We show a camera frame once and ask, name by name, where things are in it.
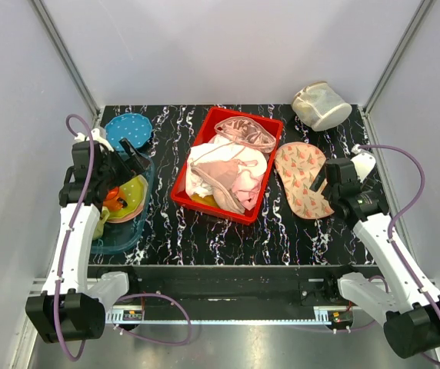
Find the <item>red plastic bin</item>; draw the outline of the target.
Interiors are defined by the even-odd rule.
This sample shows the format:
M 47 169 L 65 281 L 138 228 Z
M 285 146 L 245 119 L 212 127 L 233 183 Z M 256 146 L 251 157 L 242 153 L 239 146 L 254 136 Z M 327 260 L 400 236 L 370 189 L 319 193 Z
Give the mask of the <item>red plastic bin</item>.
M 252 115 L 249 113 L 234 111 L 225 108 L 212 107 L 208 111 L 205 119 L 203 120 L 198 134 L 195 136 L 195 140 L 192 146 L 195 147 L 200 144 L 209 142 L 215 135 L 215 125 L 217 123 L 227 118 L 235 117 L 250 118 L 259 123 L 268 133 L 272 134 L 275 137 L 275 147 L 272 153 L 270 153 L 268 156 L 267 173 L 262 179 L 260 188 L 261 194 L 255 197 L 254 208 L 252 210 L 245 210 L 242 214 L 236 214 L 231 211 L 222 210 L 218 207 L 212 207 L 206 204 L 198 203 L 197 201 L 193 201 L 186 194 L 187 162 L 183 164 L 182 169 L 178 174 L 177 180 L 171 191 L 171 199 L 177 204 L 189 210 L 200 211 L 205 214 L 213 215 L 218 218 L 228 219 L 230 221 L 235 221 L 241 224 L 252 224 L 258 216 L 258 212 L 263 202 L 263 195 L 268 184 L 269 175 L 272 171 L 276 149 L 278 148 L 278 143 L 283 132 L 284 124 L 282 121 L 276 119 L 265 118 L 262 116 Z

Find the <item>cream cup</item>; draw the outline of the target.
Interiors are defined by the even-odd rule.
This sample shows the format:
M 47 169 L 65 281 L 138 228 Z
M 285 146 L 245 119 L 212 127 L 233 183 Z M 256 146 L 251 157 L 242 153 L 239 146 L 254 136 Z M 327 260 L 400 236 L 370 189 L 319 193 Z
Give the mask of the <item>cream cup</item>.
M 103 206 L 100 214 L 100 218 L 98 220 L 97 225 L 95 226 L 95 230 L 92 235 L 93 241 L 101 238 L 102 235 L 104 234 L 104 226 L 106 221 L 108 220 L 109 215 L 110 215 L 109 209 L 106 206 Z

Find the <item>pink plate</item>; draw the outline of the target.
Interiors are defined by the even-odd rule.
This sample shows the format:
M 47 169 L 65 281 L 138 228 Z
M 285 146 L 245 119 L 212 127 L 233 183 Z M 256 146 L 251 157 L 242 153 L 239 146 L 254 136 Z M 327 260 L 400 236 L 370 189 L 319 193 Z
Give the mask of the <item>pink plate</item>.
M 138 202 L 136 200 L 131 200 L 127 203 L 126 207 L 120 208 L 119 210 L 109 211 L 109 216 L 106 219 L 107 223 L 120 224 L 130 221 L 140 215 L 144 208 L 144 202 Z

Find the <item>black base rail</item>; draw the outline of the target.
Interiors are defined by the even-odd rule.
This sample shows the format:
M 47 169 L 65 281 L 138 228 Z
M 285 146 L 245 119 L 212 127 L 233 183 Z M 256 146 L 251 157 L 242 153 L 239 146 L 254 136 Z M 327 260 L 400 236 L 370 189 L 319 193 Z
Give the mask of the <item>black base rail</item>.
M 111 271 L 130 277 L 132 293 L 146 293 L 147 321 L 175 321 L 182 313 L 155 294 L 175 299 L 193 321 L 307 321 L 316 307 L 345 308 L 330 278 L 357 271 L 367 278 L 380 273 L 372 266 L 171 266 L 92 265 L 88 276 Z

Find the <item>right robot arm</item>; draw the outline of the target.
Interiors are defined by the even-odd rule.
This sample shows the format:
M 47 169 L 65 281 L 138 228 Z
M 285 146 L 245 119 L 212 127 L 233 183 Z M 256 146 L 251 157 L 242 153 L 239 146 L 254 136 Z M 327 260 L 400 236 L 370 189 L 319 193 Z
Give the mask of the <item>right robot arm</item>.
M 379 325 L 401 358 L 440 347 L 440 290 L 425 276 L 396 233 L 385 201 L 365 191 L 362 181 L 375 159 L 366 153 L 352 159 L 328 159 L 311 190 L 320 191 L 375 259 L 388 290 L 352 267 L 341 268 L 323 285 L 330 304 L 344 300 L 359 306 Z

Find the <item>beige bra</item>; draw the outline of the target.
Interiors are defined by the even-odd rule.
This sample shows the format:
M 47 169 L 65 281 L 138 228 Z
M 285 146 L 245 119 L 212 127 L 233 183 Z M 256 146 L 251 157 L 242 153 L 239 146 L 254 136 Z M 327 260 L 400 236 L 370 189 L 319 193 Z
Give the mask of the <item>beige bra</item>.
M 222 210 L 243 214 L 245 208 L 232 192 L 238 177 L 238 165 L 237 159 L 203 162 L 192 164 L 191 171 L 212 187 L 212 196 Z

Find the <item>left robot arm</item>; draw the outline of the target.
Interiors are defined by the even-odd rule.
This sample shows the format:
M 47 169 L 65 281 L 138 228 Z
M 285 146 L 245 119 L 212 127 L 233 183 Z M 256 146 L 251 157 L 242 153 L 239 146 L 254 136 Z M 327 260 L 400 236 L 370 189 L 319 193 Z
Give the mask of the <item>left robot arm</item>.
M 58 194 L 60 229 L 54 260 L 41 293 L 25 304 L 25 313 L 46 343 L 97 339 L 113 304 L 118 299 L 132 304 L 139 297 L 140 286 L 122 271 L 103 274 L 93 286 L 87 281 L 92 237 L 105 197 L 148 167 L 128 139 L 119 144 L 120 151 L 86 139 L 72 146 L 73 164 Z

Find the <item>blue polka dot plate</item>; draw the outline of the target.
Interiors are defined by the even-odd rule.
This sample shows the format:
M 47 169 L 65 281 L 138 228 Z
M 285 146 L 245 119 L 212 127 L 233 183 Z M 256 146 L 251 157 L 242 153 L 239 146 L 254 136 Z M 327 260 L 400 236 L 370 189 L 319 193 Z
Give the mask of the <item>blue polka dot plate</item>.
M 152 137 L 152 123 L 137 113 L 114 117 L 106 126 L 106 139 L 116 151 L 124 151 L 119 143 L 126 138 L 134 148 L 146 145 Z

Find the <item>light pink bra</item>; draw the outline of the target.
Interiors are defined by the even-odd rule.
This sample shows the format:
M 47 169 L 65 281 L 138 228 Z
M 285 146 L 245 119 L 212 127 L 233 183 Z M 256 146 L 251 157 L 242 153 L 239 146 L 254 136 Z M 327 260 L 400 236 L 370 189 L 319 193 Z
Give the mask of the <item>light pink bra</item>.
M 265 156 L 256 149 L 234 145 L 232 159 L 239 160 L 238 177 L 232 192 L 245 210 L 252 210 L 267 168 Z

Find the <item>white cloth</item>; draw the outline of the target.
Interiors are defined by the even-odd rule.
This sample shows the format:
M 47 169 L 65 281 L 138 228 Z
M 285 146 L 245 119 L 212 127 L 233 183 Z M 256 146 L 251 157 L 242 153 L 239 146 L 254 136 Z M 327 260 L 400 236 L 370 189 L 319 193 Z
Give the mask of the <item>white cloth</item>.
M 194 146 L 186 161 L 185 189 L 188 196 L 200 198 L 212 195 L 213 184 L 229 188 L 237 174 L 237 164 L 232 160 L 233 144 L 206 143 Z

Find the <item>clear blue plastic container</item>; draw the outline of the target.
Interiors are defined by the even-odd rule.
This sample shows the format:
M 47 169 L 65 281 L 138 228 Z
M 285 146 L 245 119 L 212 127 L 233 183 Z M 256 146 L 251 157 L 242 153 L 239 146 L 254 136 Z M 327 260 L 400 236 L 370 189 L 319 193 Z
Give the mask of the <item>clear blue plastic container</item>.
M 145 226 L 155 179 L 155 165 L 151 159 L 150 162 L 150 168 L 143 174 L 148 182 L 148 191 L 142 213 L 125 223 L 111 224 L 106 222 L 102 237 L 92 242 L 91 254 L 114 255 L 128 251 L 137 245 Z

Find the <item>floral pink oven mitt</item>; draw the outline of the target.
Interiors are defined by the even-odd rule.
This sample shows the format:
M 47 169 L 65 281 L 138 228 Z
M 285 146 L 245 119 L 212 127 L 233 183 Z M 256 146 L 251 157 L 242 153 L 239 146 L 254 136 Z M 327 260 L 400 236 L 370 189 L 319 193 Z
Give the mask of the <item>floral pink oven mitt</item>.
M 329 203 L 318 191 L 310 189 L 326 161 L 324 153 L 314 145 L 291 142 L 275 154 L 275 168 L 282 180 L 292 212 L 305 220 L 318 220 L 334 214 Z

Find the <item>orange plastic cup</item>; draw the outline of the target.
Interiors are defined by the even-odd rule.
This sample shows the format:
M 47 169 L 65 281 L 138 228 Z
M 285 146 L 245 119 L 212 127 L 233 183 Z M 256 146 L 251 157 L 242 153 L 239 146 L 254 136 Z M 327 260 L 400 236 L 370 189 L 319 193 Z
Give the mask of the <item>orange plastic cup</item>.
M 128 203 L 124 191 L 120 187 L 111 189 L 106 195 L 103 205 L 110 210 L 110 212 L 116 212 L 127 208 Z

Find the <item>white mesh laundry bag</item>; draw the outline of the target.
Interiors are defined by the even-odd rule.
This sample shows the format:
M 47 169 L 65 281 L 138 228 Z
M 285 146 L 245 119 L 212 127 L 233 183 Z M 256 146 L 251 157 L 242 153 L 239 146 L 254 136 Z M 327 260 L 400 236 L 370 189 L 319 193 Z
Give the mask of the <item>white mesh laundry bag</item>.
M 293 98 L 292 110 L 313 131 L 326 131 L 342 124 L 352 106 L 325 81 L 305 86 Z

